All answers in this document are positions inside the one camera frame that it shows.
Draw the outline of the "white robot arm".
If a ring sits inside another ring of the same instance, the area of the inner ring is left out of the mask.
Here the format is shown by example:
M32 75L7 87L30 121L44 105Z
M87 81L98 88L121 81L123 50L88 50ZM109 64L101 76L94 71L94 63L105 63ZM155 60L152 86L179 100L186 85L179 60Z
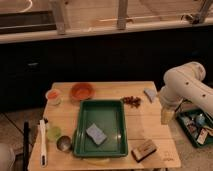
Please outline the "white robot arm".
M184 99L213 117L213 88L203 83L205 76L206 70L199 62L189 62L165 72L165 85L158 94L163 125L169 123Z

